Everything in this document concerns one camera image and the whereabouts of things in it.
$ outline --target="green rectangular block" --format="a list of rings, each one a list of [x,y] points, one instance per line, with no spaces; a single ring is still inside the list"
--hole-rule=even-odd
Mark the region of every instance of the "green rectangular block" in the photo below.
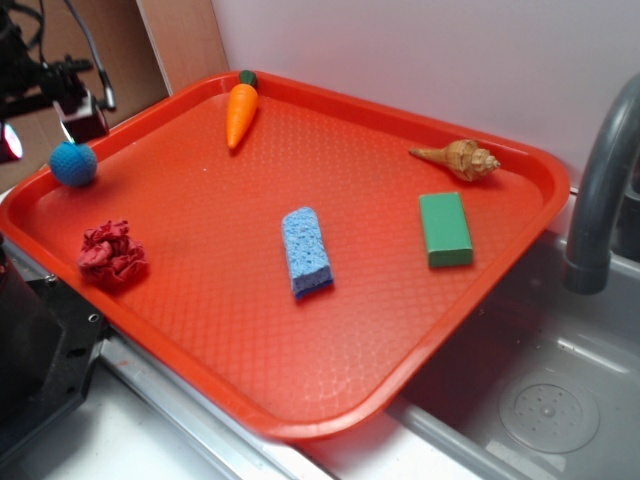
[[[420,213],[430,267],[469,265],[473,261],[473,246],[459,193],[422,195]]]

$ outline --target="red light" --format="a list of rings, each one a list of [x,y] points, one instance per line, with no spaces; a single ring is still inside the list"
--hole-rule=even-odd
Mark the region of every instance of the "red light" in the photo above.
[[[20,160],[23,150],[22,143],[16,132],[8,123],[2,123],[2,138],[0,140],[0,163]]]

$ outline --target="faucet spout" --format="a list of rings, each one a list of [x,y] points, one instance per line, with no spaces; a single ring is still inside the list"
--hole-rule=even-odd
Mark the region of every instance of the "faucet spout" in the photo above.
[[[640,239],[640,182],[630,182],[640,156],[640,74],[620,91],[600,127],[582,177],[564,253],[563,282],[567,289],[583,295],[602,291],[607,284],[614,230],[616,241],[629,251]],[[623,215],[618,222],[621,206]]]

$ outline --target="white wall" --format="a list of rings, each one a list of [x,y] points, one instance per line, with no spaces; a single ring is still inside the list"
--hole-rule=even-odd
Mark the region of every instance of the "white wall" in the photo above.
[[[637,0],[212,0],[251,68],[542,148],[577,185],[640,72]]]

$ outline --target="tray rim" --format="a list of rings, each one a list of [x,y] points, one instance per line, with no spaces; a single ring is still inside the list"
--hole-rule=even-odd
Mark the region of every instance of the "tray rim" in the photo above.
[[[385,133],[414,138],[419,135],[420,130],[428,129],[445,133],[454,139],[474,138],[482,146],[492,150],[515,150],[523,158],[531,160],[510,162],[503,168],[529,180],[534,175],[546,180],[541,184],[532,182],[542,195],[542,208],[496,260],[474,281],[472,285],[482,283],[485,287],[484,295],[491,291],[510,266],[542,234],[569,197],[570,184],[566,171],[555,157],[536,147],[284,77],[259,71],[256,73],[260,78],[260,93],[266,97],[278,99],[283,95],[282,92],[293,89],[296,91],[295,105],[298,107],[310,108],[335,116],[337,106],[343,109],[341,113],[347,115],[347,121]],[[103,161],[125,148],[132,141],[166,123],[167,115],[173,118],[171,115],[183,113],[213,95],[227,93],[236,83],[237,72],[226,72],[205,78],[121,123],[112,130],[109,137],[90,142],[89,146],[95,151],[98,161]],[[158,112],[163,112],[164,115],[158,115]],[[418,142],[417,139],[416,142],[428,145],[424,141]],[[103,310],[107,318],[113,318],[116,314],[121,315],[123,305],[114,301],[99,288],[82,282],[72,266],[56,259],[43,245],[40,245],[20,228],[19,219],[16,218],[17,212],[24,208],[28,209],[37,201],[37,198],[58,187],[59,184],[51,175],[49,167],[43,168],[19,183],[0,203],[0,230],[7,238],[31,255],[34,260],[60,276],[83,296],[90,297],[92,301],[95,301],[96,307]],[[23,192],[29,192],[29,195],[23,195]],[[189,383],[193,384],[211,401],[220,402],[220,406],[232,416],[265,435],[285,440],[324,437],[350,428],[383,409],[411,378],[412,373],[415,373],[428,361],[429,355],[424,354],[425,349],[432,351],[434,344],[446,341],[448,336],[464,321],[473,306],[481,300],[476,297],[476,289],[469,288],[369,396],[350,410],[321,421],[291,422],[274,417],[218,375],[214,377],[215,388],[212,388],[212,372],[194,362],[186,352],[180,349],[176,348],[171,352],[172,365],[175,366],[169,368],[184,376]],[[137,324],[128,325],[125,334],[154,356],[157,356],[154,352],[165,351],[172,343],[170,339],[159,332],[155,330],[149,332]]]

